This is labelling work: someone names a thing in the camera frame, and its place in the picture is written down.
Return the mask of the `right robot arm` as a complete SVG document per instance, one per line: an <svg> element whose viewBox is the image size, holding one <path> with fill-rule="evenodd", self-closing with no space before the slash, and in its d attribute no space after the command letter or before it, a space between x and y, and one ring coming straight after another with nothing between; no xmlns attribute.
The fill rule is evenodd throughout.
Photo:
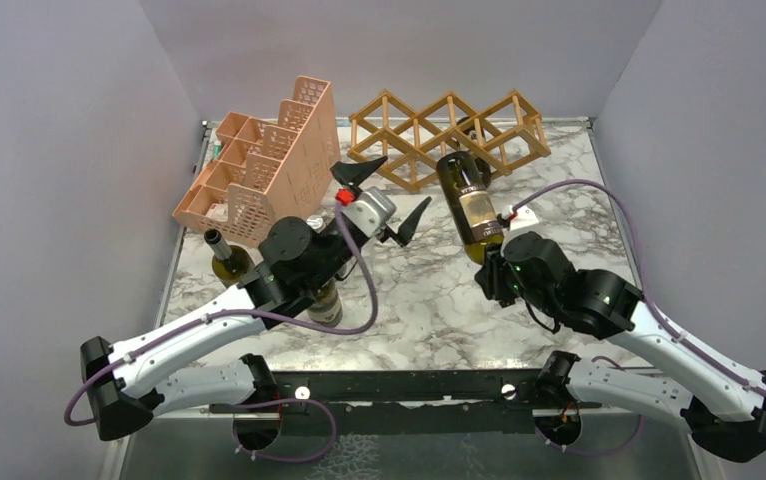
<svg viewBox="0 0 766 480"><path fill-rule="evenodd" d="M523 300L557 326L606 340L660 371L649 377L552 352L535 388L551 407L599 403L669 423L722 459L766 451L766 370L738 365L649 307L641 290L602 269L577 270L535 232L489 244L475 280L501 306Z"/></svg>

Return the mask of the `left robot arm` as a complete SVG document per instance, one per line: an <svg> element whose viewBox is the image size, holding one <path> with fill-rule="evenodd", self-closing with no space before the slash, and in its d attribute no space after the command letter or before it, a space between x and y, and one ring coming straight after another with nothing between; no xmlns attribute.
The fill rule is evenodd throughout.
<svg viewBox="0 0 766 480"><path fill-rule="evenodd" d="M198 309L128 340L102 337L80 348L82 385L92 415L89 424L103 441L129 436L155 417L187 408L227 404L257 411L279 401L266 362L257 355L218 367L196 361L237 340L281 324L329 333L301 314L343 266L366 268L361 250L372 240L412 240L426 204L420 203L398 228L389 226L396 205L364 181L380 160L333 165L339 184L333 219L322 229L296 216L278 220L259 244L261 261L241 280Z"/></svg>

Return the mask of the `dark green embossed wine bottle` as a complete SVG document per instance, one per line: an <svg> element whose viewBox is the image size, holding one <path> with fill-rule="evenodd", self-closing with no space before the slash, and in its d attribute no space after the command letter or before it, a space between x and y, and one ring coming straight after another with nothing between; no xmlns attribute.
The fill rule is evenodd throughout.
<svg viewBox="0 0 766 480"><path fill-rule="evenodd" d="M464 116L457 120L458 125L462 125L469 119L468 116ZM469 137L469 139L473 143L478 143L480 140L486 140L486 132L484 128L480 129L480 133L477 133L476 127L474 125L471 125L470 127L463 130L463 133ZM458 151L468 150L468 147L466 147L460 140L457 138L454 138L454 145L455 149Z"/></svg>

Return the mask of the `green Primitivo wine bottle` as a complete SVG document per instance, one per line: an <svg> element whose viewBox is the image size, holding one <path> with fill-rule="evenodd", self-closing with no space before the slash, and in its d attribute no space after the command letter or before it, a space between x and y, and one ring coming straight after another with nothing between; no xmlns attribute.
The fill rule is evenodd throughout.
<svg viewBox="0 0 766 480"><path fill-rule="evenodd" d="M504 234L476 160L454 151L439 159L435 170L465 252L482 265L486 247L500 245Z"/></svg>

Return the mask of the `wooden wine rack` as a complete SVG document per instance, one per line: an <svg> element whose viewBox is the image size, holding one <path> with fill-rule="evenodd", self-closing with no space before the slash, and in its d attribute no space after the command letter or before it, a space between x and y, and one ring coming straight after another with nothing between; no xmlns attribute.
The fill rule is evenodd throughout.
<svg viewBox="0 0 766 480"><path fill-rule="evenodd" d="M469 119L458 125L464 116ZM541 113L515 89L484 109L472 107L453 91L416 108L384 89L348 121L348 158L359 163L387 156L378 173L411 193L437 180L438 159L458 151L454 138L468 147L463 151L488 165L491 179L551 155ZM484 128L486 140L473 143L463 133L471 125L477 133Z"/></svg>

